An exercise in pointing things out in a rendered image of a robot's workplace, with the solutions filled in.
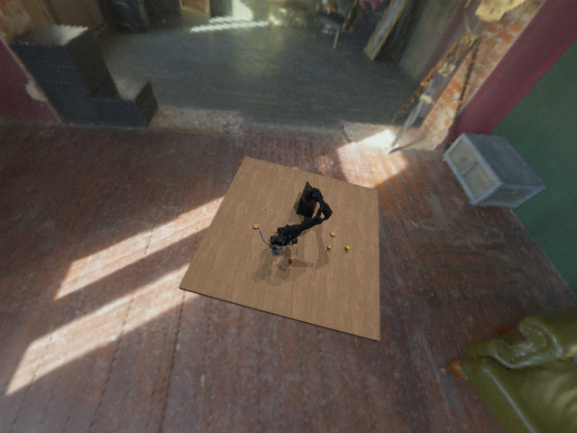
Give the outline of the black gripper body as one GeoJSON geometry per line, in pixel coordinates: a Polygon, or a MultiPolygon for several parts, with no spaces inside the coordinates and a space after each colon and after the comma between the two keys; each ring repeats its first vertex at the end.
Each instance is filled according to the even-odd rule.
{"type": "MultiPolygon", "coordinates": [[[[271,237],[270,237],[270,244],[271,244],[271,245],[274,245],[274,244],[275,244],[275,243],[274,243],[275,240],[276,240],[276,236],[275,236],[275,235],[271,236],[271,237]]],[[[289,241],[289,240],[287,239],[284,243],[289,243],[289,242],[291,242],[291,240],[289,241]]],[[[297,244],[297,243],[298,243],[298,238],[296,237],[296,238],[294,238],[294,239],[292,240],[292,244],[297,244]]]]}

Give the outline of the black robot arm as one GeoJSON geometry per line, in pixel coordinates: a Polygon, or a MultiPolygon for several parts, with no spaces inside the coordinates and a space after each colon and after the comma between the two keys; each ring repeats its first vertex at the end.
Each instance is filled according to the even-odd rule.
{"type": "Polygon", "coordinates": [[[284,227],[278,227],[277,232],[279,233],[279,235],[274,241],[274,243],[277,246],[282,246],[287,239],[289,241],[293,240],[294,238],[299,236],[301,232],[307,230],[312,226],[322,224],[333,214],[331,208],[328,206],[327,203],[324,202],[323,195],[321,194],[319,189],[313,187],[311,190],[305,191],[304,198],[307,201],[315,199],[316,202],[317,201],[319,202],[320,208],[317,210],[316,216],[299,225],[293,225],[293,226],[286,225],[284,227]],[[322,213],[325,216],[324,218],[321,218],[322,213]]]}

